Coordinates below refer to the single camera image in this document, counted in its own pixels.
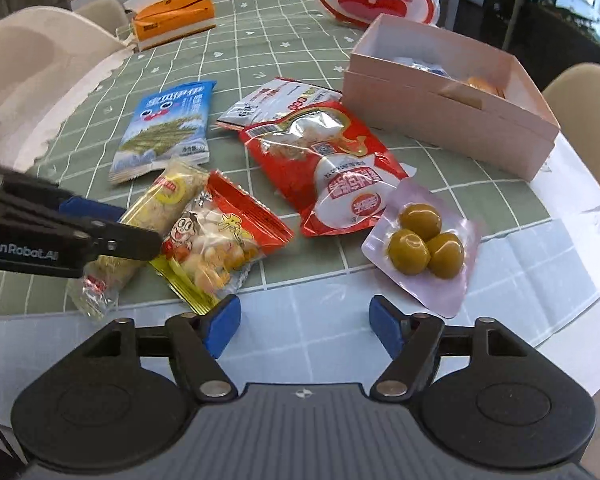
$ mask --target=green olive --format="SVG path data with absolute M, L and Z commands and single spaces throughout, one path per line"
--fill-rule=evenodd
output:
M 451 280 L 464 263 L 464 247 L 453 233 L 442 233 L 427 242 L 431 260 L 429 270 L 437 277 Z
M 425 242 L 440 234 L 442 218 L 429 204 L 411 204 L 400 213 L 400 226 L 416 233 Z
M 422 238 L 408 229 L 400 229 L 393 234 L 387 253 L 394 267 L 408 276 L 426 269 L 430 258 Z

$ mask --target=light blue tablecloth section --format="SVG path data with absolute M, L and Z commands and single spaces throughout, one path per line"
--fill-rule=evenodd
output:
M 220 363 L 242 388 L 246 382 L 360 382 L 369 388 L 389 357 L 368 326 L 368 304 L 383 294 L 407 314 L 420 304 L 377 269 L 241 294 L 242 324 Z M 532 345 L 567 325 L 600 297 L 573 240 L 559 220 L 480 247 L 463 308 L 450 324 L 492 316 Z M 185 312 L 181 303 L 119 310 L 137 326 Z M 82 314 L 0 318 L 0 423 L 9 423 L 17 394 L 99 327 Z M 466 365 L 444 359 L 440 374 Z M 143 365 L 171 377 L 168 362 Z

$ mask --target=metal pin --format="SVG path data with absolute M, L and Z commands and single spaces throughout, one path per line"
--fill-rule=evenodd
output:
M 400 381 L 382 381 L 376 384 L 376 391 L 383 397 L 401 397 L 408 390 L 407 385 Z
M 200 392 L 207 397 L 224 397 L 231 393 L 231 385 L 224 381 L 207 381 L 200 386 Z

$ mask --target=pink box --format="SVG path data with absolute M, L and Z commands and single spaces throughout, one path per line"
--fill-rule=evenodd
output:
M 438 64 L 453 79 L 391 61 L 398 56 Z M 503 90 L 506 99 L 462 82 L 471 76 Z M 343 95 L 344 105 L 368 126 L 402 131 L 525 180 L 536 176 L 560 131 L 515 56 L 388 14 L 353 49 Z

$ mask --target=chair backrest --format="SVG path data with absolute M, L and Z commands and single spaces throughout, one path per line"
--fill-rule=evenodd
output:
M 28 7 L 0 20 L 0 164 L 26 170 L 43 155 L 48 139 L 32 136 L 40 121 L 124 48 L 89 20 L 57 7 Z
M 125 7 L 117 0 L 95 0 L 74 12 L 101 26 L 113 36 L 116 35 L 118 27 L 129 24 Z
M 600 184 L 600 66 L 573 66 L 542 94 L 564 136 Z

